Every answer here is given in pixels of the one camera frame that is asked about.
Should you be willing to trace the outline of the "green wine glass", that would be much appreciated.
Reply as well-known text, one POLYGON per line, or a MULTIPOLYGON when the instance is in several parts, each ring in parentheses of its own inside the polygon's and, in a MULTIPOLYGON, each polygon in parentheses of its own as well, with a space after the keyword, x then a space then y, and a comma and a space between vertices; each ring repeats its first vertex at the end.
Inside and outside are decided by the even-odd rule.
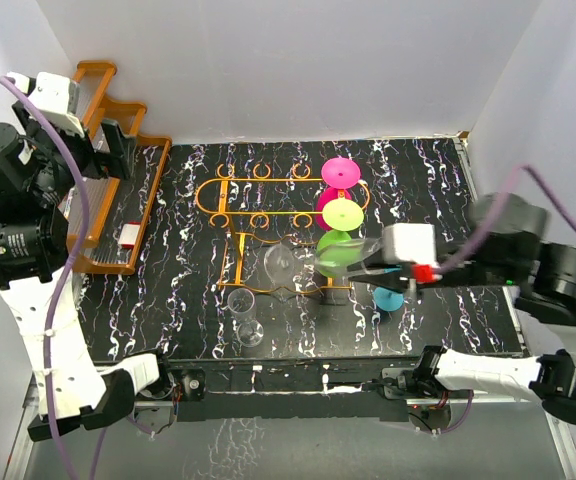
POLYGON ((335 278, 357 262, 360 248, 350 232, 363 223, 364 212, 355 201, 341 197, 328 201, 321 212, 330 229, 317 244, 316 269, 325 277, 335 278))

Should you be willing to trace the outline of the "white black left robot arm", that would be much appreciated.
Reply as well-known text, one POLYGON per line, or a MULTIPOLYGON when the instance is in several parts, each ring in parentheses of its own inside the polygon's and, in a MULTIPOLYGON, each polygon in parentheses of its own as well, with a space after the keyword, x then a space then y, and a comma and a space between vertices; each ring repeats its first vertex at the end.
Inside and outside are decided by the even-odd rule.
POLYGON ((13 314, 36 381, 39 408, 28 433, 43 441, 114 424, 136 398, 168 396, 175 376, 154 350, 99 370, 88 350, 73 288, 68 222, 60 203, 87 177, 124 177, 135 139, 103 122, 110 147, 86 131, 39 122, 24 102, 17 125, 0 122, 0 296, 13 314))

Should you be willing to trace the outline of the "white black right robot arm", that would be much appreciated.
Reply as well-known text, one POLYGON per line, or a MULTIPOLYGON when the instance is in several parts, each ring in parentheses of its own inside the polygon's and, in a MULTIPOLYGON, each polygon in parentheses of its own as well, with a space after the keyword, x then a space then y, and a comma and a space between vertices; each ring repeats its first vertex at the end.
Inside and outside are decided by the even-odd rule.
POLYGON ((554 354, 501 358, 427 346, 415 367, 390 374, 385 390, 428 397, 483 391, 540 404, 576 425, 576 247, 544 241, 548 212, 516 194, 487 195, 470 208, 485 235, 436 243, 424 224, 394 224, 378 239, 341 243, 342 276, 403 293, 425 289, 515 287, 514 307, 556 335, 554 354))

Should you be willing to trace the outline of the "pink wine glass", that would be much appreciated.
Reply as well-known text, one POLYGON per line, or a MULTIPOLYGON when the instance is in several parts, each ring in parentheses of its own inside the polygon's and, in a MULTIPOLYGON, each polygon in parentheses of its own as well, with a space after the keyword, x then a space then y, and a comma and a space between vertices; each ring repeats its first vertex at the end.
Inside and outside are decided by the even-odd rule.
POLYGON ((359 165, 353 160, 345 157, 334 157, 327 160, 322 169, 321 176, 327 188, 319 196, 316 210, 323 211, 327 203, 339 198, 352 200, 350 189, 358 184, 361 179, 359 165))

